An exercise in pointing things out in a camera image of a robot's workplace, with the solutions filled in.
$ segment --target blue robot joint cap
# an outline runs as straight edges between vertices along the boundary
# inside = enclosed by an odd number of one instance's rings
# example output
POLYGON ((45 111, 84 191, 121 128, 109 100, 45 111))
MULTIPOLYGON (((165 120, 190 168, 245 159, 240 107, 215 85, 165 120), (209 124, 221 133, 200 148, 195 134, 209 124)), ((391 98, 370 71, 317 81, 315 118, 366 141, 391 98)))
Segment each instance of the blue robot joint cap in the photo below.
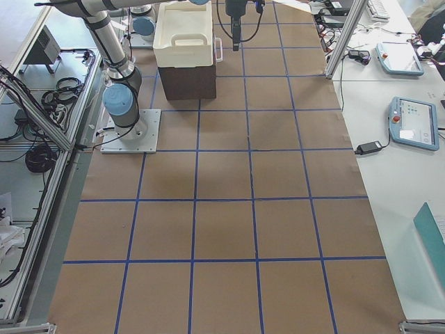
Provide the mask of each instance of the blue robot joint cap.
POLYGON ((137 103, 126 85, 115 83, 108 87, 102 95, 102 102, 118 127, 131 127, 138 121, 137 103))

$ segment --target grid line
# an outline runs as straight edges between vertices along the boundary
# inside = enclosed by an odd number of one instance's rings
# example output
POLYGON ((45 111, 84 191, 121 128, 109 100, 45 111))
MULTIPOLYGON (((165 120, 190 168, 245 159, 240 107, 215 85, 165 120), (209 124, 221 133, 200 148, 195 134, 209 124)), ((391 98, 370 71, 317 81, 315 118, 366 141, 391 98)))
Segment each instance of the grid line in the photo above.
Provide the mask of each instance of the grid line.
POLYGON ((118 315, 116 316, 116 323, 114 328, 114 334, 118 334, 119 331, 119 324, 120 324, 120 316, 122 314, 122 304, 124 302, 124 295, 125 295, 125 287, 127 286, 127 276, 128 276, 128 267, 129 267, 129 260, 131 258, 131 248, 133 246, 133 237, 134 237, 134 230, 136 227, 136 219, 138 215, 138 207, 139 207, 139 196, 140 196, 140 189, 142 188, 142 179, 144 175, 144 168, 145 168, 145 161, 147 159, 147 153, 144 153, 143 160, 142 160, 142 166, 140 167, 140 175, 139 175, 139 183, 138 183, 138 192, 136 194, 136 203, 134 205, 134 213, 133 213, 133 221, 131 223, 131 232, 130 232, 130 238, 129 238, 129 245, 127 250, 127 260, 125 262, 125 269, 124 269, 124 278, 122 279, 122 288, 120 291, 120 297, 119 297, 119 307, 118 307, 118 315))
POLYGON ((245 99, 245 120, 248 134, 248 156, 249 156, 249 172, 250 172, 250 195, 252 201, 252 223, 253 223, 253 237, 255 247, 255 271, 257 275, 257 293, 258 293, 258 312, 259 312, 259 326, 261 334, 264 334, 264 318, 263 318, 263 301, 261 298, 261 273, 259 268, 259 254, 258 254, 258 235, 257 235, 257 215, 255 211, 255 191, 253 182, 253 164, 252 164, 252 148, 250 143, 250 126, 249 126, 249 105, 248 105, 248 88, 245 78, 245 59, 244 59, 244 44, 241 45, 241 60, 243 63, 243 83, 244 83, 244 99, 245 99))
MULTIPOLYGON (((367 200, 368 196, 301 196, 301 197, 259 197, 254 200, 367 200)), ((102 198, 94 200, 81 200, 82 203, 101 202, 249 202, 251 198, 102 198)))
POLYGON ((217 75, 217 78, 307 78, 307 77, 324 77, 324 74, 295 74, 295 75, 217 75))
MULTIPOLYGON (((274 23, 274 22, 262 22, 261 25, 263 26, 270 26, 270 25, 281 25, 281 26, 304 26, 308 24, 314 24, 313 22, 282 22, 282 23, 274 23)), ((230 23, 222 23, 223 26, 230 26, 230 23)), ((244 23, 244 26, 256 26, 257 23, 244 23)))
MULTIPOLYGON (((279 112, 283 112, 283 111, 288 111, 290 113, 293 112, 299 112, 299 111, 340 111, 341 108, 301 108, 301 109, 250 109, 248 110, 250 113, 261 113, 264 111, 267 112, 275 112, 275 111, 279 111, 279 112)), ((163 109, 162 112, 178 112, 178 111, 194 111, 194 110, 190 110, 190 109, 163 109)), ((221 111, 221 109, 206 109, 206 110, 201 110, 201 113, 211 113, 211 112, 215 112, 215 111, 221 111)), ((224 109, 225 113, 231 113, 231 112, 242 112, 242 111, 246 111, 245 109, 224 109)))
MULTIPOLYGON (((275 9, 275 3, 273 3, 273 9, 275 11, 275 18, 278 21, 277 11, 275 9)), ((282 39, 280 25, 278 25, 277 27, 278 27, 278 36, 280 38, 280 44, 283 47, 283 39, 282 39)), ((282 49, 282 54, 283 54, 283 59, 284 59, 284 67, 286 68, 286 73, 289 73, 288 68, 287 68, 286 55, 284 54, 284 50, 283 49, 282 49)), ((293 98, 292 85, 291 85, 291 80, 290 80, 289 76, 287 77, 287 83, 288 83, 288 86, 289 86, 289 92, 291 94, 292 108, 295 110, 295 101, 294 101, 294 98, 293 98)), ((300 127, 299 127, 299 124, 298 124, 298 118, 297 118, 297 114, 296 113, 294 113, 294 118, 295 118, 295 123, 296 123, 296 127, 297 127, 298 142, 300 144, 300 147, 303 148, 302 139, 301 139, 301 135, 300 135, 300 127)), ((312 218, 314 220, 314 228, 315 228, 315 233, 316 233, 317 246, 318 246, 318 251, 320 253, 320 263, 321 263, 321 268, 322 268, 322 272, 323 272, 323 279, 324 279, 324 282, 325 282, 326 296, 327 296, 327 302, 329 304, 329 310, 330 310, 330 315, 331 315, 331 320, 332 320, 332 327, 334 328, 334 334, 338 334, 337 324, 336 324, 336 320, 335 320, 334 307, 333 307, 333 304, 332 304, 332 299, 331 299, 331 295, 330 295, 330 288, 329 288, 329 282, 328 282, 328 279, 327 279, 327 273, 326 273, 326 268, 325 268, 325 262, 323 260, 323 249, 321 247, 321 238, 320 238, 320 234, 319 234, 318 226, 317 226, 317 220, 316 220, 315 208, 314 208, 314 200, 312 198, 312 191, 311 191, 311 185, 310 185, 310 182, 309 182, 309 173, 308 173, 308 170, 307 170, 306 159, 305 159, 305 151, 304 150, 301 151, 301 157, 302 157, 303 169, 304 169, 304 172, 305 172, 307 191, 308 191, 308 195, 309 195, 309 203, 311 205, 312 218)))
POLYGON ((197 129, 196 129, 196 157, 195 157, 195 183, 193 189, 193 223, 192 223, 192 243, 191 243, 191 264, 190 264, 190 292, 188 299, 188 329, 187 333, 192 333, 193 325, 193 278, 195 273, 195 236, 196 236, 196 207, 197 207, 197 180, 200 156, 200 130, 201 130, 201 100, 198 101, 197 129))
POLYGON ((300 151, 352 151, 353 148, 282 148, 275 150, 157 150, 157 152, 300 152, 300 151))
POLYGON ((242 262, 308 262, 308 261, 374 261, 386 260, 384 255, 334 257, 265 257, 252 259, 137 259, 137 260, 67 260, 63 264, 133 264, 133 263, 242 263, 242 262))

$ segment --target white cooler box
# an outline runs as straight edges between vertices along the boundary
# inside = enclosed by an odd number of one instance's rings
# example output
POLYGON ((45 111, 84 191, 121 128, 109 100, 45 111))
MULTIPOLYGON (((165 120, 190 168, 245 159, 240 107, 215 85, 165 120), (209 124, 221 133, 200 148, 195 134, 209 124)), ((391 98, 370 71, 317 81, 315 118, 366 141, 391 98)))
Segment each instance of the white cooler box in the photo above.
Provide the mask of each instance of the white cooler box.
POLYGON ((162 3, 153 50, 158 67, 213 65, 211 2, 202 6, 188 1, 162 3))

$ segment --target blue tape line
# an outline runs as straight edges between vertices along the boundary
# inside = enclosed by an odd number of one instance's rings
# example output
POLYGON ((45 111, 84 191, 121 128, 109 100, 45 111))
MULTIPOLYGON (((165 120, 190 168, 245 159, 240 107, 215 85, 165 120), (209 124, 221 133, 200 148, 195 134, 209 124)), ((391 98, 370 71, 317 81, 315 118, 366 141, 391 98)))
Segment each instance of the blue tape line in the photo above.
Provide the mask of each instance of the blue tape line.
POLYGON ((307 78, 324 77, 324 74, 300 74, 300 75, 218 75, 218 78, 307 78))
POLYGON ((125 264, 124 278, 122 279, 122 288, 121 288, 120 298, 119 298, 118 315, 116 316, 116 323, 115 323, 115 329, 114 329, 115 334, 118 334, 118 331, 119 331, 120 316, 122 314, 122 304, 124 302, 125 287, 127 285, 129 260, 131 258, 131 247, 133 246, 134 230, 135 230, 135 226, 136 226, 136 218, 138 215, 140 189, 142 188, 142 180, 143 180, 146 160, 147 160, 147 153, 144 153, 143 160, 142 160, 142 166, 140 167, 138 191, 136 193, 136 204, 134 205, 133 222, 131 223, 131 232, 130 232, 128 250, 127 250, 127 263, 125 264))
MULTIPOLYGON (((243 26, 256 26, 258 23, 245 23, 242 22, 243 26)), ((219 22, 218 23, 214 23, 214 26, 220 26, 219 22)), ((223 26, 230 26, 230 23, 222 23, 223 26)), ((314 23, 313 22, 282 22, 282 23, 274 23, 274 22, 262 22, 261 23, 262 26, 271 26, 271 25, 280 25, 280 26, 307 26, 307 25, 311 25, 313 26, 314 23)))
MULTIPOLYGON (((275 17, 278 20, 277 11, 275 9, 275 3, 273 3, 273 9, 275 11, 275 17)), ((282 40, 281 30, 280 30, 280 26, 279 25, 278 25, 278 36, 280 37, 281 46, 283 46, 283 40, 282 40)), ((287 68, 286 56, 284 54, 284 50, 282 50, 282 52, 283 52, 283 57, 284 57, 284 66, 286 68, 286 73, 289 73, 288 68, 287 68)), ((291 94, 292 107, 295 110, 295 102, 294 102, 294 99, 293 99, 293 92, 292 92, 292 85, 291 85, 290 78, 287 78, 287 81, 288 81, 288 85, 289 85, 289 92, 291 94)), ((300 143, 300 147, 303 148, 301 134, 300 134, 300 127, 299 127, 299 124, 298 124, 297 114, 295 112, 294 112, 294 118, 295 118, 295 123, 296 123, 297 131, 298 131, 298 141, 300 143)), ((333 305, 332 305, 332 299, 331 299, 331 295, 330 295, 329 282, 327 280, 325 263, 323 261, 323 249, 321 247, 321 240, 320 240, 320 235, 319 235, 319 232, 318 232, 317 220, 316 220, 315 209, 314 209, 314 201, 312 199, 312 191, 311 191, 311 185, 310 185, 310 182, 309 182, 309 173, 307 171, 307 165, 306 165, 306 159, 305 159, 305 152, 304 151, 301 152, 301 157, 302 157, 303 168, 304 168, 304 171, 305 171, 305 179, 306 179, 306 184, 307 184, 307 191, 308 191, 308 195, 310 197, 309 202, 311 204, 312 218, 314 220, 314 227, 315 227, 315 232, 316 232, 318 251, 320 253, 320 258, 321 258, 321 268, 322 268, 322 271, 323 271, 323 279, 324 279, 324 282, 325 282, 326 296, 327 296, 327 302, 329 304, 329 310, 330 310, 330 314, 331 314, 332 326, 334 328, 334 334, 338 334, 337 324, 336 324, 335 314, 334 314, 334 308, 333 308, 333 305)))
POLYGON ((188 299, 188 334, 192 333, 193 324, 193 279, 195 274, 195 236, 196 236, 196 207, 197 207, 197 181, 199 167, 199 149, 201 132, 201 100, 198 101, 197 130, 196 130, 196 158, 195 158, 195 184, 193 189, 193 224, 192 224, 192 245, 191 245, 191 265, 190 265, 190 292, 188 299))
MULTIPOLYGON (((366 200, 368 196, 300 196, 300 197, 258 197, 254 200, 366 200)), ((101 200, 81 200, 81 202, 248 202, 251 198, 105 198, 101 200)))
POLYGON ((243 262, 308 262, 308 261, 374 261, 386 260, 384 255, 328 257, 265 257, 258 259, 134 259, 134 260, 67 260, 63 264, 150 264, 150 263, 243 263, 243 262))
POLYGON ((353 148, 281 148, 275 150, 158 150, 157 152, 301 152, 301 151, 351 151, 353 148))
POLYGON ((263 301, 261 297, 261 273, 259 268, 259 251, 258 251, 258 235, 257 235, 257 217, 255 210, 255 191, 253 182, 253 163, 252 163, 252 150, 250 143, 250 123, 249 123, 249 106, 248 106, 248 89, 245 78, 245 59, 244 59, 244 44, 241 46, 241 59, 243 61, 243 83, 244 83, 244 101, 245 101, 245 119, 248 131, 248 152, 249 152, 249 171, 250 171, 250 195, 252 197, 252 222, 253 222, 253 235, 254 235, 254 247, 255 247, 255 271, 257 274, 257 293, 258 293, 258 313, 259 313, 259 326, 261 334, 264 334, 264 315, 263 315, 263 301))

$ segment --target electronic device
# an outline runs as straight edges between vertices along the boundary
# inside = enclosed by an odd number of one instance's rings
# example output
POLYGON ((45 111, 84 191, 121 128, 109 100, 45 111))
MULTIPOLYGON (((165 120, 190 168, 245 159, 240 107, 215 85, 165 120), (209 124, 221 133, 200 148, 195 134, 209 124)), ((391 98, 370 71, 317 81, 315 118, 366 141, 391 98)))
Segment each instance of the electronic device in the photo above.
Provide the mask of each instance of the electronic device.
POLYGON ((346 16, 353 6, 353 0, 324 0, 323 3, 329 13, 333 16, 346 16))
POLYGON ((321 15, 321 24, 328 28, 343 28, 346 22, 346 16, 321 15))
POLYGON ((389 133, 396 143, 437 151, 436 106, 404 97, 393 98, 389 107, 389 133))
POLYGON ((25 65, 51 65, 60 54, 60 46, 57 44, 47 26, 43 26, 37 40, 26 57, 25 65))
POLYGON ((422 65, 411 43, 381 42, 375 49, 385 72, 414 76, 423 74, 422 65))
POLYGON ((348 57, 363 65, 368 65, 371 61, 371 54, 366 50, 348 50, 348 57))
POLYGON ((366 11, 373 21, 388 22, 391 18, 381 0, 368 0, 366 11))

